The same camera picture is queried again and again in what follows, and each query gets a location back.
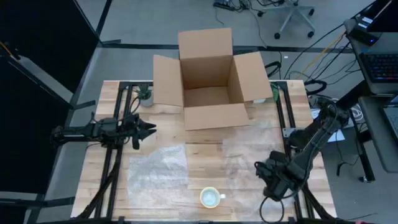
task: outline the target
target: black backdrop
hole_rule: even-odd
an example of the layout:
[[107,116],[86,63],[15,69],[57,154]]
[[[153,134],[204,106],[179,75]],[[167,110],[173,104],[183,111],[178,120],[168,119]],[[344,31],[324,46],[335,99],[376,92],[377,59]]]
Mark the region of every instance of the black backdrop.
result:
[[50,133],[68,106],[0,57],[0,191],[45,194],[57,149]]
[[98,43],[75,0],[0,1],[0,40],[72,93]]

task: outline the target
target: gray floor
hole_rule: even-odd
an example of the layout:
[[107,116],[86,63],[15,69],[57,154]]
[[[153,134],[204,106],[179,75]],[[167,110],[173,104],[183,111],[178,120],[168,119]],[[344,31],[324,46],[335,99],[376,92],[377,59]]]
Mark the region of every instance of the gray floor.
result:
[[[100,19],[105,0],[78,1],[93,27]],[[307,47],[344,19],[356,14],[370,0],[301,0],[301,4],[314,5],[315,14],[311,18],[317,31],[313,39],[307,38],[308,27],[293,17],[280,40],[274,40],[274,33],[284,20],[285,14],[264,14],[259,19],[262,36],[267,45],[286,47]],[[179,30],[208,29],[222,27],[215,20],[215,9],[211,7],[212,0],[113,0],[108,18],[101,34],[101,40],[121,39],[127,44],[176,44]],[[258,36],[257,24],[249,11],[240,14],[218,9],[218,18],[226,27],[233,28],[234,45],[262,45]],[[326,47],[336,39],[343,29],[322,40],[317,47]],[[152,57],[154,54],[168,57],[178,57],[176,50],[131,50],[131,49],[97,49],[88,70],[88,76],[83,87],[79,102],[97,100],[103,80],[150,80],[152,79]],[[277,52],[261,52],[264,63],[279,60]],[[298,53],[282,52],[282,76]],[[292,70],[302,71],[318,54],[305,53],[292,67]],[[342,54],[321,77],[338,71],[349,61],[354,60],[353,54]],[[311,73],[317,63],[306,72]],[[327,79],[333,82],[343,73]],[[342,97],[352,87],[363,79],[361,72],[346,77],[336,85],[329,86],[322,94],[334,98]],[[56,84],[53,87],[63,93],[64,89]],[[72,125],[85,124],[90,119],[90,112],[95,106],[77,111]],[[347,140],[340,143],[340,148],[346,161],[356,159],[354,132],[344,130]],[[71,197],[76,194],[76,188],[83,164],[85,144],[69,143],[63,147],[50,184],[47,199]],[[335,144],[324,148],[325,167],[331,186],[337,214],[340,218],[354,218],[377,212],[364,220],[376,223],[392,223],[395,220],[394,211],[398,207],[398,193],[394,191],[398,184],[398,175],[387,174],[381,167],[380,160],[371,142],[366,144],[376,181],[371,184],[360,183],[357,178],[363,175],[360,162],[354,167],[344,167],[341,176],[336,176],[336,167],[340,161]],[[66,220],[69,218],[72,206],[43,209],[40,222]]]

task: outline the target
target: cardboard box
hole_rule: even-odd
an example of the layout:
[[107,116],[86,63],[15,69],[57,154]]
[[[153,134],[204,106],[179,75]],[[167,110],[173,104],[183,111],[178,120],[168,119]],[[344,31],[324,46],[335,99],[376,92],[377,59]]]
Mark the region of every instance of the cardboard box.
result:
[[186,130],[249,124],[244,102],[272,97],[259,52],[232,53],[231,29],[178,34],[180,60],[154,55],[154,103],[184,107]]

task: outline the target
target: wooden tabletop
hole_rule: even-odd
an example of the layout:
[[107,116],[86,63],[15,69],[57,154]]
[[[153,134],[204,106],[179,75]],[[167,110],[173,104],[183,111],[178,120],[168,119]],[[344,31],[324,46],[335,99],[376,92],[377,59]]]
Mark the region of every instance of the wooden tabletop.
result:
[[[120,81],[105,81],[96,110],[96,119],[112,117]],[[297,127],[312,122],[303,81],[287,81],[290,100]],[[282,107],[285,123],[289,125],[283,94]],[[120,116],[123,113],[121,104]],[[259,204],[265,183],[255,176],[256,161],[264,161],[271,150],[284,152],[276,104],[272,99],[265,103],[247,104],[250,126],[185,131],[183,109],[178,106],[154,105],[139,107],[137,112],[144,121],[156,124],[157,132],[141,142],[141,149],[134,150],[131,142],[123,149],[113,220],[124,216],[126,220],[141,221],[259,221]],[[129,188],[130,162],[134,158],[148,156],[154,151],[183,144],[188,166],[188,184],[171,189]],[[71,217],[80,214],[100,187],[106,149],[92,146],[86,152],[75,203]],[[321,154],[313,163],[308,180],[314,196],[331,215],[336,215],[330,187]],[[226,198],[216,208],[205,208],[199,199],[205,187],[215,187]],[[302,211],[305,211],[300,195]],[[109,189],[104,196],[102,217],[105,216]],[[278,220],[280,204],[266,203],[263,215],[267,221]],[[291,201],[286,202],[284,220],[295,217]]]

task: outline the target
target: clear plastic sheet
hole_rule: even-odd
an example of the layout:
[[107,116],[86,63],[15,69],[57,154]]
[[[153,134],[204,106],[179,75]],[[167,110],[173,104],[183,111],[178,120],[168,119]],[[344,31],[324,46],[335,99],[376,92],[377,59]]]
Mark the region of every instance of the clear plastic sheet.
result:
[[[239,221],[254,221],[259,219],[259,207],[264,199],[262,189],[266,186],[262,179],[256,176],[254,162],[264,161],[271,151],[284,151],[283,145],[275,144],[282,137],[277,128],[268,128],[267,123],[239,128],[236,134],[223,141],[222,149],[226,171],[226,184],[231,189],[229,198]],[[293,206],[293,198],[283,199],[285,208]],[[263,215],[271,217],[269,221],[280,217],[280,202],[269,199],[263,206]]]
[[129,203],[139,208],[168,207],[187,198],[188,166],[184,145],[163,147],[147,157],[130,158]]

